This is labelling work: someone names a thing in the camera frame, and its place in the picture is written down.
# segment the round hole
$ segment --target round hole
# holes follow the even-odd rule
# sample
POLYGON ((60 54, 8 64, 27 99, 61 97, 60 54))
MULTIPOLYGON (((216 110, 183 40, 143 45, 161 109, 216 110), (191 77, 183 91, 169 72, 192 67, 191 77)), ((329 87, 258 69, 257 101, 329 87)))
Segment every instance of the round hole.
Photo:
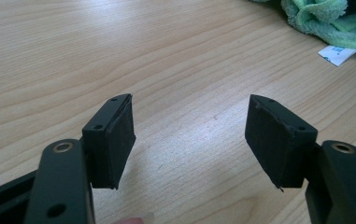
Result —
POLYGON ((72 147, 73 147, 73 143, 64 142, 64 143, 56 145, 54 147, 54 152, 57 152, 57 153, 66 152, 67 150, 69 150, 72 147))
POLYGON ((334 148, 335 150, 337 150, 339 152, 342 152, 342 153, 351 154, 351 153, 355 152, 355 150, 353 150, 352 147, 344 145, 344 144, 340 144, 340 143, 332 144, 332 148, 334 148))
POLYGON ((63 203, 58 203, 49 208, 49 211, 47 212, 48 217, 58 217, 60 216, 64 211, 66 210, 66 205, 63 203))
POLYGON ((100 124, 98 124, 98 125, 93 126, 93 128, 94 128, 95 130, 99 130, 99 129, 102 129, 103 126, 100 125, 100 124))

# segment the light wood surface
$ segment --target light wood surface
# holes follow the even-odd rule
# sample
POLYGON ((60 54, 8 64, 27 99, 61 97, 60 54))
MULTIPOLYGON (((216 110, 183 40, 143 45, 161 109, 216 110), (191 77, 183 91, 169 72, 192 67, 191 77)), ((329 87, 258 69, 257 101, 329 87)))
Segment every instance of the light wood surface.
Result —
POLYGON ((341 67, 278 4, 245 0, 0 1, 0 185, 48 144, 80 138, 108 98, 134 96, 137 140, 97 223, 310 223, 305 187, 275 189, 245 138, 252 93, 356 146, 356 55, 341 67))

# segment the wooden table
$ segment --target wooden table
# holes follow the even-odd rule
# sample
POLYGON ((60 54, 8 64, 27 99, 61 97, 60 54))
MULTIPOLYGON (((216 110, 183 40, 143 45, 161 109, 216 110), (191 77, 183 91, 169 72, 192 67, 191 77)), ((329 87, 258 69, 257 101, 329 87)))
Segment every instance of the wooden table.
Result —
POLYGON ((278 4, 0 1, 0 185, 130 92, 137 140, 120 189, 93 192, 97 223, 309 223, 306 184, 277 190, 244 131, 255 93, 356 146, 356 54, 335 67, 325 46, 278 4))

